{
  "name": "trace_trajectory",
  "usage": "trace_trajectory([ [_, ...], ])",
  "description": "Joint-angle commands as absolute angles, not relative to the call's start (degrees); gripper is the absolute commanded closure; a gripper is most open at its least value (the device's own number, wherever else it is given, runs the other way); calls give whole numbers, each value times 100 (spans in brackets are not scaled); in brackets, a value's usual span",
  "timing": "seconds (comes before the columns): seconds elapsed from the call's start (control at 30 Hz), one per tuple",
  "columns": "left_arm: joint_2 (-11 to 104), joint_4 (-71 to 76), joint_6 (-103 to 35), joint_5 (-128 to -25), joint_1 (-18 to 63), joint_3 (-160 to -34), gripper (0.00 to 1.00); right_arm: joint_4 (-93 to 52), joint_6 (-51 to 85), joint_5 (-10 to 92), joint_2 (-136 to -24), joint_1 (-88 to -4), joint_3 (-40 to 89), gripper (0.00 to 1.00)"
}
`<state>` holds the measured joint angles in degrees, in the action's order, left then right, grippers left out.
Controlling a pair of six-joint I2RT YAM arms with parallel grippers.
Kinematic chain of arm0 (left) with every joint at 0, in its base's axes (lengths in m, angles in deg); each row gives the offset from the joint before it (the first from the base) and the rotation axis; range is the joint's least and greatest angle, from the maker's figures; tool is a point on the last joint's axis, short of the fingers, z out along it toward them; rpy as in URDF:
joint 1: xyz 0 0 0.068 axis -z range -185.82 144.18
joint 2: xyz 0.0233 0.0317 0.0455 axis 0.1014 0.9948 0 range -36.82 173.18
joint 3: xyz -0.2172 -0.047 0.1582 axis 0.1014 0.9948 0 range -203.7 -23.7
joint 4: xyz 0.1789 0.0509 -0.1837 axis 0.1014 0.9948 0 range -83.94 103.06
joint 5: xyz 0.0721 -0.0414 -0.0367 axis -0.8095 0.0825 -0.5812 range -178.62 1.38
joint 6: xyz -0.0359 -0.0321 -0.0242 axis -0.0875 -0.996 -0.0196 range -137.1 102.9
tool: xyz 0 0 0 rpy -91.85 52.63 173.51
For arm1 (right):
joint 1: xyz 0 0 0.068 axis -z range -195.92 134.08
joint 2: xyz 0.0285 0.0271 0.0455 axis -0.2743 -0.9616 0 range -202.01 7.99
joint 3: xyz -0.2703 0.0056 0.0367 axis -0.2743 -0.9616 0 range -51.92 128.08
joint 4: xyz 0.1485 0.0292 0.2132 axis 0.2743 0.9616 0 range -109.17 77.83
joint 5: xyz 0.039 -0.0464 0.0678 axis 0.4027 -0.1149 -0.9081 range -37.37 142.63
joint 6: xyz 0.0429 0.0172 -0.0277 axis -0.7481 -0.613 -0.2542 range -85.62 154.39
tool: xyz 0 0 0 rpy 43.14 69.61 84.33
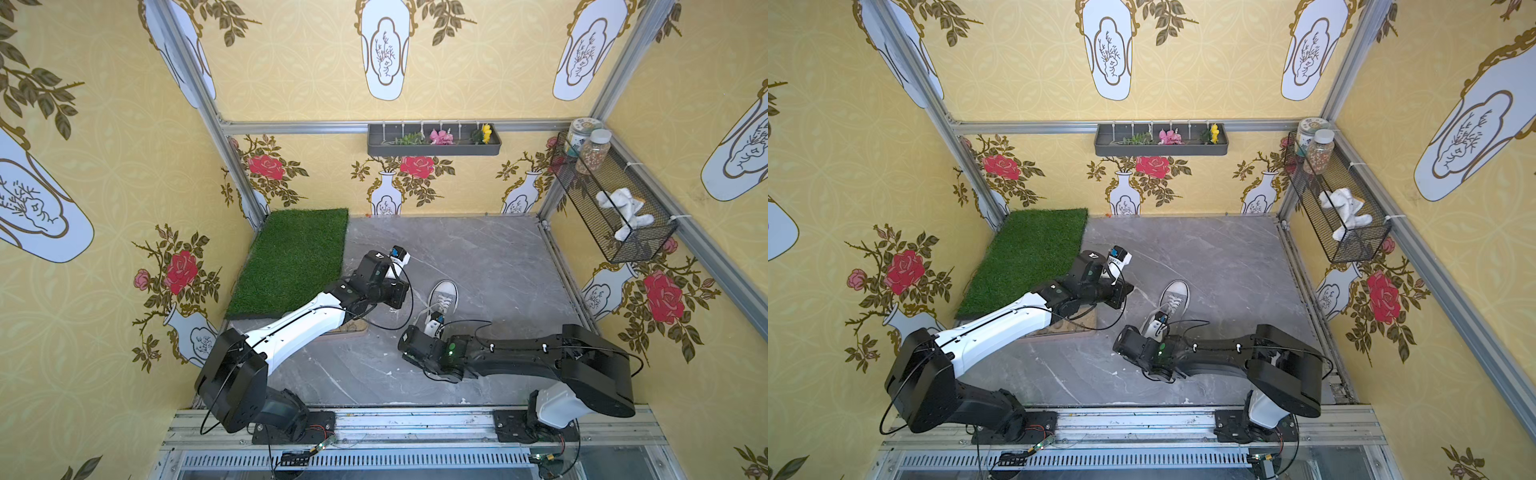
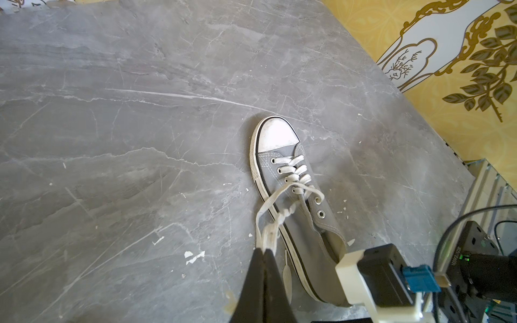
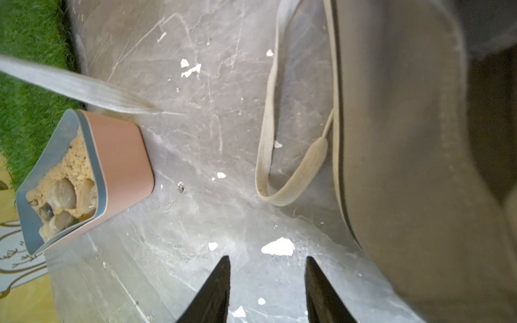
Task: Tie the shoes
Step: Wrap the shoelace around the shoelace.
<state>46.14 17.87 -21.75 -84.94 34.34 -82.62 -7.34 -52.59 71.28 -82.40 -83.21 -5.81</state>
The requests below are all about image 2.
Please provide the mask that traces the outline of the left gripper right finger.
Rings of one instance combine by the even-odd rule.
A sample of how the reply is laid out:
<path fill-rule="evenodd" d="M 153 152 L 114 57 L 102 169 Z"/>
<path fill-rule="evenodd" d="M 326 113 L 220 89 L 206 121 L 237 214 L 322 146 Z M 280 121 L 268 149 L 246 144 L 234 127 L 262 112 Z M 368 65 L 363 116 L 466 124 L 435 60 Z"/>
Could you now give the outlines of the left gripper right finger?
<path fill-rule="evenodd" d="M 296 322 L 296 318 L 289 304 L 284 283 L 271 250 L 264 255 L 265 282 L 263 295 L 264 322 Z"/>

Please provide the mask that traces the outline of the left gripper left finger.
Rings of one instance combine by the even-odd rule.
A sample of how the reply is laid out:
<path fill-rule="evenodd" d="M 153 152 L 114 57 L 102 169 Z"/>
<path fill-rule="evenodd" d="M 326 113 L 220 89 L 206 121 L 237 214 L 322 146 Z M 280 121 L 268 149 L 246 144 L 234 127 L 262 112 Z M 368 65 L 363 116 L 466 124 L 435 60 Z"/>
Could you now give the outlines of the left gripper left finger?
<path fill-rule="evenodd" d="M 261 249 L 255 249 L 231 323 L 263 322 L 265 263 Z"/>

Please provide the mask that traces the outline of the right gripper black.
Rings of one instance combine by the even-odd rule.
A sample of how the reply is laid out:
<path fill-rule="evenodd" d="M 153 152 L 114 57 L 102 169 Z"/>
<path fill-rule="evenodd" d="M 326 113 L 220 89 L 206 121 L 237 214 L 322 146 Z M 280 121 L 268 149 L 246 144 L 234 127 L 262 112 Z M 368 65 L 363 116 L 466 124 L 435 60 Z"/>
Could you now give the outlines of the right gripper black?
<path fill-rule="evenodd" d="M 516 245 L 491 240 L 468 221 L 446 270 L 452 293 L 438 296 L 448 322 L 516 322 Z"/>

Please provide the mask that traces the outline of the grey canvas sneaker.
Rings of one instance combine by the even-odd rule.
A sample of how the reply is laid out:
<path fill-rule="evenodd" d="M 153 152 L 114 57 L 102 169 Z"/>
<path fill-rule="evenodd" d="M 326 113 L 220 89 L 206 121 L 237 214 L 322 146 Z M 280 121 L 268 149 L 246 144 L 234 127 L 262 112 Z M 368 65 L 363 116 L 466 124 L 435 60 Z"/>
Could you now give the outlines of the grey canvas sneaker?
<path fill-rule="evenodd" d="M 292 125 L 279 116 L 260 121 L 251 137 L 249 160 L 263 200 L 255 220 L 257 248 L 274 252 L 283 239 L 308 295 L 349 307 L 335 270 L 347 252 L 346 239 Z"/>

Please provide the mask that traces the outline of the white shoelace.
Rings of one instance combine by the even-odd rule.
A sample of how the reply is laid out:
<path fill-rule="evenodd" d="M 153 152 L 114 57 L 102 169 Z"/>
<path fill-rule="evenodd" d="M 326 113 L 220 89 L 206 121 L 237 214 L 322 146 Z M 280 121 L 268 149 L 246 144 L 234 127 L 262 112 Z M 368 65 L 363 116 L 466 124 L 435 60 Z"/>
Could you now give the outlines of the white shoelace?
<path fill-rule="evenodd" d="M 256 247 L 262 251 L 277 251 L 282 238 L 295 272 L 306 292 L 315 300 L 323 301 L 309 280 L 308 268 L 302 261 L 303 251 L 323 245 L 320 234 L 314 230 L 309 202 L 316 199 L 319 206 L 323 193 L 315 186 L 312 171 L 303 154 L 282 156 L 277 152 L 262 153 L 251 161 L 253 179 L 263 199 L 255 219 Z"/>

